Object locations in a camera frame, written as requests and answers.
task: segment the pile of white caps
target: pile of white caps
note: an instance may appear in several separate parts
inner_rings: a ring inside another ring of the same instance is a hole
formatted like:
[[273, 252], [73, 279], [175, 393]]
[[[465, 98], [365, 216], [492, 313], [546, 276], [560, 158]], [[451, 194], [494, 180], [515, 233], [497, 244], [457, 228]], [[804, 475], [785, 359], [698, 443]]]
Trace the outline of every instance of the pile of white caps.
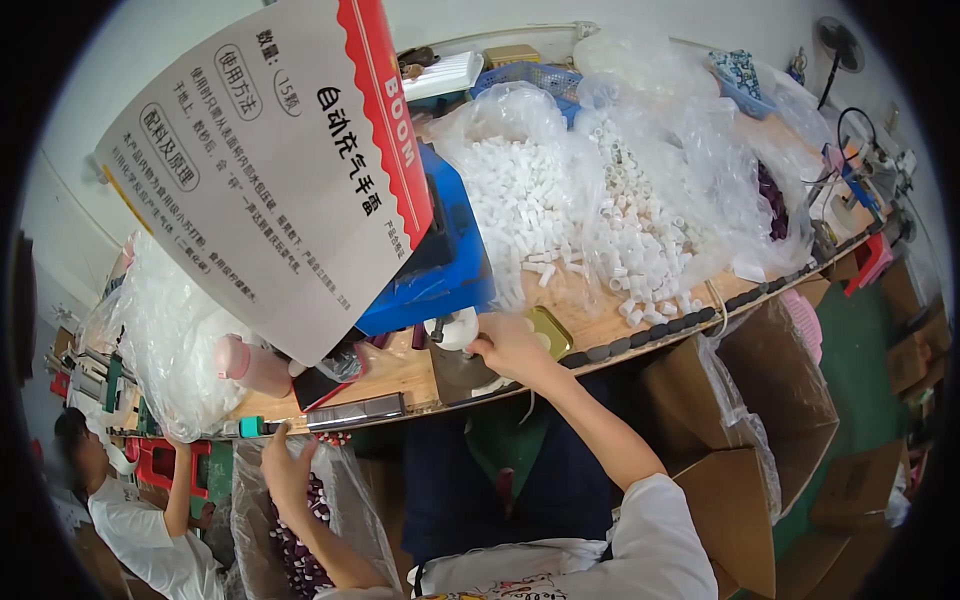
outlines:
[[583, 254], [562, 148], [498, 135], [473, 142], [469, 154], [469, 173], [461, 177], [493, 269], [494, 301], [521, 310], [522, 270], [540, 273], [540, 287], [561, 258], [569, 271], [583, 271], [575, 262]]
[[658, 196], [613, 120], [601, 119], [589, 138], [603, 158], [607, 193], [588, 246], [601, 279], [614, 292], [629, 294], [620, 314], [636, 327], [641, 320], [666, 323], [678, 306], [683, 313], [700, 310], [701, 302], [691, 301], [679, 283], [693, 257], [696, 231]]

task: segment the dark hair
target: dark hair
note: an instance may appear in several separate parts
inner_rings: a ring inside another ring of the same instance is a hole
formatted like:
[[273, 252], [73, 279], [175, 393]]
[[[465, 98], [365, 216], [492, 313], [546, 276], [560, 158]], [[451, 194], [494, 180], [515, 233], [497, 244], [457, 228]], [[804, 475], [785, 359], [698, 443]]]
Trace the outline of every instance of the dark hair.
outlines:
[[86, 481], [77, 463], [77, 450], [86, 438], [86, 417], [80, 409], [68, 406], [54, 423], [54, 442], [63, 460], [67, 487], [86, 506]]

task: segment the person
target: person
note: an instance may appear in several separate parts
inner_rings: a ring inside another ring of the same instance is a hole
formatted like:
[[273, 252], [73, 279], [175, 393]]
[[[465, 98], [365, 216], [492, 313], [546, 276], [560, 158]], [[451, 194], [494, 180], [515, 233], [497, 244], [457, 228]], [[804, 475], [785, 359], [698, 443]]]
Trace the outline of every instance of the person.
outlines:
[[[464, 411], [408, 423], [401, 545], [417, 565], [408, 576], [415, 594], [443, 600], [716, 598], [684, 492], [650, 446], [605, 408], [604, 398], [554, 362], [522, 320], [480, 315], [480, 332], [468, 350], [546, 398], [552, 420], [509, 513], [470, 458], [458, 415]], [[281, 426], [263, 450], [262, 469], [280, 518], [336, 586], [324, 598], [401, 597], [306, 509], [316, 442], [294, 459], [286, 431]], [[624, 495], [608, 544], [611, 480]]]
[[142, 491], [109, 474], [107, 451], [86, 427], [84, 414], [68, 407], [54, 425], [72, 490], [86, 505], [97, 535], [134, 575], [170, 600], [222, 600], [222, 566], [190, 527], [206, 529], [213, 504], [200, 519], [190, 516], [190, 445], [167, 437], [174, 448], [169, 498]]

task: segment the blue plastic bin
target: blue plastic bin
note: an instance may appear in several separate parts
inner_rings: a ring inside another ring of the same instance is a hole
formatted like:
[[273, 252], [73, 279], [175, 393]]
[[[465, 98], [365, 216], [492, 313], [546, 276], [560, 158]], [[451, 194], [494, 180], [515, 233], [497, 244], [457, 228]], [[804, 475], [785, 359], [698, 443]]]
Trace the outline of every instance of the blue plastic bin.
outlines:
[[760, 90], [760, 98], [763, 101], [760, 102], [747, 92], [740, 91], [735, 84], [731, 84], [722, 77], [718, 77], [717, 81], [720, 82], [720, 95], [733, 100], [740, 112], [752, 116], [758, 121], [767, 118], [767, 115], [771, 112], [777, 112], [777, 103], [770, 96], [764, 94], [762, 89]]
[[538, 62], [512, 62], [481, 73], [477, 83], [470, 89], [470, 97], [476, 98], [480, 92], [494, 84], [528, 82], [546, 90], [554, 97], [560, 113], [566, 117], [566, 128], [570, 129], [573, 127], [573, 116], [577, 114], [577, 110], [580, 110], [577, 85], [583, 78], [583, 75]]

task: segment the white t-shirt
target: white t-shirt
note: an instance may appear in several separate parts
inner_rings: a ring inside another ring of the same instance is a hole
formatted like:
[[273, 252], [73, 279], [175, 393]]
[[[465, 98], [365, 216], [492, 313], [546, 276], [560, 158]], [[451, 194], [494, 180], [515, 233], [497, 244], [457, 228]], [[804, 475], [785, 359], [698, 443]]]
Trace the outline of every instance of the white t-shirt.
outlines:
[[[427, 597], [438, 600], [716, 600], [716, 579], [684, 491], [666, 475], [647, 477], [627, 490], [612, 546], [612, 560], [602, 563], [607, 543], [598, 540], [541, 540], [471, 550], [427, 563], [420, 585]], [[416, 571], [408, 575], [411, 585]], [[323, 596], [395, 597], [396, 592], [384, 588], [331, 590]]]
[[171, 538], [163, 511], [133, 484], [108, 477], [87, 502], [93, 526], [117, 559], [170, 600], [223, 600], [220, 564], [192, 533]]

